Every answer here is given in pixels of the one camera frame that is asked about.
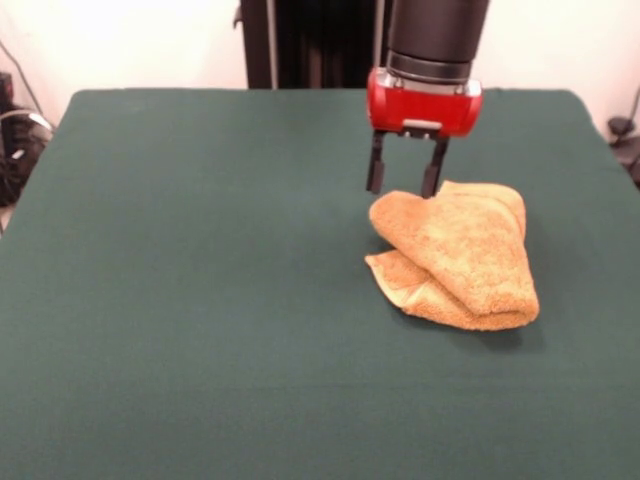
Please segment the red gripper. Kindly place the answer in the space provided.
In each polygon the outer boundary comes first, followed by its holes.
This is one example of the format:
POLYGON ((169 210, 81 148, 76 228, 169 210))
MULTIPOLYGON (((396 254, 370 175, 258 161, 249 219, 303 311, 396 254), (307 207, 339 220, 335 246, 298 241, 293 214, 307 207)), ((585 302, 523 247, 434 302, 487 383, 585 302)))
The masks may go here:
MULTIPOLYGON (((383 67, 372 69, 367 80, 367 114, 372 135, 366 190, 379 194, 384 178, 383 145, 386 132, 434 133, 463 137, 474 127, 483 103, 480 81, 429 84, 402 78, 383 67)), ((435 195, 449 146, 448 138, 435 141, 431 161, 421 185, 425 199, 435 195)))

